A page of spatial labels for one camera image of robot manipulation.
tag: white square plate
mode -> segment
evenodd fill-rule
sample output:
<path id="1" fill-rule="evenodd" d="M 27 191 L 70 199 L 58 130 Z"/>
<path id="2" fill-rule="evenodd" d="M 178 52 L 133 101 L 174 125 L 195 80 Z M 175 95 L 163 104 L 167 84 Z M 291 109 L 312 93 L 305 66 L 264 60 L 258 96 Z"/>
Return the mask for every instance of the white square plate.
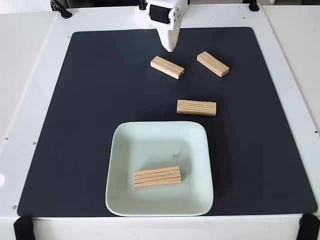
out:
<path id="1" fill-rule="evenodd" d="M 134 187 L 134 171 L 180 167 L 182 182 Z M 120 216 L 196 216 L 214 200 L 207 134 L 190 121 L 127 122 L 115 130 L 105 203 Z"/>

